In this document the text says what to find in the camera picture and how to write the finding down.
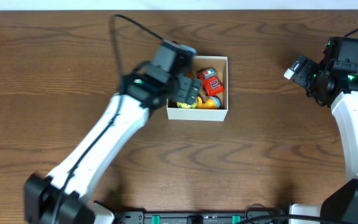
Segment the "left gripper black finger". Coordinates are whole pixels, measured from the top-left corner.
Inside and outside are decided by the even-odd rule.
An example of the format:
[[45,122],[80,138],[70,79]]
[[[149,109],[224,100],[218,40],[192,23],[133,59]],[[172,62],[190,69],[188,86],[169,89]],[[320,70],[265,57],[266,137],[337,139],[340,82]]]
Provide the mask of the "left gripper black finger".
[[188,94],[186,96],[187,104],[191,105],[194,102],[196,102],[196,98],[198,97],[201,86],[202,86],[202,81],[200,79],[195,78],[190,80]]
[[190,90],[193,80],[191,78],[178,77],[178,90],[175,93],[175,100],[180,103],[193,104],[194,99],[190,96]]

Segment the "red toy fire truck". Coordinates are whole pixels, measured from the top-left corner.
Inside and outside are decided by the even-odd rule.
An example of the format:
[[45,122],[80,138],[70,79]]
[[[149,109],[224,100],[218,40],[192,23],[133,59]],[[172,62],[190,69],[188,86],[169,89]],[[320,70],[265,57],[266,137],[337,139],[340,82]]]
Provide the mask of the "red toy fire truck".
[[224,91],[224,86],[214,68],[200,70],[197,73],[197,78],[201,80],[203,92],[206,96],[215,96]]

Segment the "yellow ball with blue marks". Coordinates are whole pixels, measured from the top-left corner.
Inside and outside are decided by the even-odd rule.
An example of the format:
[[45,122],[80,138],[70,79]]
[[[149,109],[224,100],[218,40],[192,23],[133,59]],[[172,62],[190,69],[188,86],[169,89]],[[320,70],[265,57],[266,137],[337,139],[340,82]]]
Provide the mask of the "yellow ball with blue marks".
[[197,102],[194,102],[192,104],[177,102],[177,107],[178,108],[183,108],[183,109],[196,109],[197,105],[198,105]]

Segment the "yellow rubber duck toy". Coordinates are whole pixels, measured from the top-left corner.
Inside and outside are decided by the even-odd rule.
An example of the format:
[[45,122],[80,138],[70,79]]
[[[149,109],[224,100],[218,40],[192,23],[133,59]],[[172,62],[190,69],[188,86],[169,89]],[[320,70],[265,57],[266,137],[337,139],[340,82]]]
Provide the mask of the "yellow rubber duck toy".
[[217,96],[209,96],[206,101],[202,97],[197,97],[197,109],[219,110],[221,108],[221,101]]

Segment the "brown plush toy with carrot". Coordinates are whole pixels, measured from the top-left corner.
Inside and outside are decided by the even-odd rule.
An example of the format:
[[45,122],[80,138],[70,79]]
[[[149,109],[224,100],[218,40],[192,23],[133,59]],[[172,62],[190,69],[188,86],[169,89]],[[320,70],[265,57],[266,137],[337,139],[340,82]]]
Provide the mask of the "brown plush toy with carrot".
[[188,78],[191,78],[191,79],[194,79],[194,78],[195,78],[195,76],[194,76],[194,74],[193,74],[193,72],[192,72],[191,70],[189,70],[189,71],[186,72],[186,76],[187,76]]

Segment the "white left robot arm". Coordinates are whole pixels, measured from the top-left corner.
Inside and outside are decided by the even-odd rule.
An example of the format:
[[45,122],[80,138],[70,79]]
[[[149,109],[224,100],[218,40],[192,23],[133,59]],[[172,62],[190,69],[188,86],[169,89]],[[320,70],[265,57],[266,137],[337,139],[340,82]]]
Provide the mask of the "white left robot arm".
[[201,87],[185,74],[196,50],[163,40],[153,60],[123,75],[119,91],[91,131],[46,177],[32,174],[24,184],[28,223],[114,223],[115,214],[92,194],[125,143],[168,100],[192,104]]

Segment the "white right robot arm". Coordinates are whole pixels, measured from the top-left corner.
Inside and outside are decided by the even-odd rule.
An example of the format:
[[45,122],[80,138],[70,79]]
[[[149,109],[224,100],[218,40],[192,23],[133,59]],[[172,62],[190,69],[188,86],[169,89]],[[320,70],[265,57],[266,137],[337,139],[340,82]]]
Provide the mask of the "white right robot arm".
[[346,183],[321,205],[294,203],[289,223],[358,223],[358,39],[331,37],[320,63],[300,55],[285,78],[306,90],[321,107],[330,108],[339,128],[346,166]]

